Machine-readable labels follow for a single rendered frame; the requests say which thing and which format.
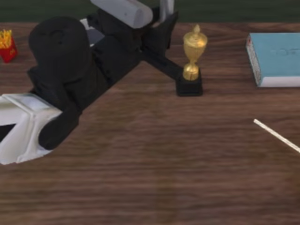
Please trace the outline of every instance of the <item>wood grain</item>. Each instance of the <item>wood grain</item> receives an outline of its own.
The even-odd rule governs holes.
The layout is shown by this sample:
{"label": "wood grain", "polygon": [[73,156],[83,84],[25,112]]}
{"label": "wood grain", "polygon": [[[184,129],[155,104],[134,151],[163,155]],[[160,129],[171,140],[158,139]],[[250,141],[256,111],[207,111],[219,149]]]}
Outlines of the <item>wood grain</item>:
{"label": "wood grain", "polygon": [[[34,25],[0,23],[19,50],[0,63],[1,94],[30,88]],[[245,41],[300,23],[200,26],[209,37],[204,96],[177,97],[172,80],[141,63],[52,154],[0,167],[0,224],[299,225],[300,156],[253,123],[300,145],[299,89],[256,88]],[[181,23],[173,33],[167,56],[180,65],[191,29]]]}

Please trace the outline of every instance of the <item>red french fries box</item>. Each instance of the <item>red french fries box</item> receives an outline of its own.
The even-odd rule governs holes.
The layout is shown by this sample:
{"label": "red french fries box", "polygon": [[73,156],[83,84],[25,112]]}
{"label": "red french fries box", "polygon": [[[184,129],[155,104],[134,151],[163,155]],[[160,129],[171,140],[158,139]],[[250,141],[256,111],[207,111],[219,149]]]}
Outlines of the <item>red french fries box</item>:
{"label": "red french fries box", "polygon": [[5,63],[10,62],[18,54],[13,36],[11,36],[11,45],[8,48],[0,48],[0,56]]}

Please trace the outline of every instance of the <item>trophy lid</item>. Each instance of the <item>trophy lid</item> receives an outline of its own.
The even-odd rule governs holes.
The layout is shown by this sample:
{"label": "trophy lid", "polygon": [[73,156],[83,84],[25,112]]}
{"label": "trophy lid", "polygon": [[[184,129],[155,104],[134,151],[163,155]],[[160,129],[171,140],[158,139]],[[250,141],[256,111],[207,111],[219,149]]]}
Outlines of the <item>trophy lid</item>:
{"label": "trophy lid", "polygon": [[207,37],[205,34],[201,33],[200,30],[200,26],[197,24],[193,31],[187,33],[183,37],[184,44],[194,48],[205,47],[207,44]]}

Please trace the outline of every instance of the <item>french fries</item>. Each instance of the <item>french fries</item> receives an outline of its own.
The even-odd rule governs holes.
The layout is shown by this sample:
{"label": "french fries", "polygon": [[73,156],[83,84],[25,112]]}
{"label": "french fries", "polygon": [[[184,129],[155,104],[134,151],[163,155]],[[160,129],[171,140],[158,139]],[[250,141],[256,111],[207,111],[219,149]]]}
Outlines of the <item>french fries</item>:
{"label": "french fries", "polygon": [[11,46],[12,31],[3,30],[0,31],[0,49],[9,48]]}

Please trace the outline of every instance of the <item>black square base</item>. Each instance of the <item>black square base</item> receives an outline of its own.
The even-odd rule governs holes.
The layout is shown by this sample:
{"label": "black square base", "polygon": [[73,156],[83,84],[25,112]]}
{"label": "black square base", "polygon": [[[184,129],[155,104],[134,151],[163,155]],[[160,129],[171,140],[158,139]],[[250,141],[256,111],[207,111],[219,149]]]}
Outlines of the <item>black square base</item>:
{"label": "black square base", "polygon": [[201,96],[203,94],[201,74],[194,81],[188,81],[181,75],[176,80],[176,92],[178,96]]}

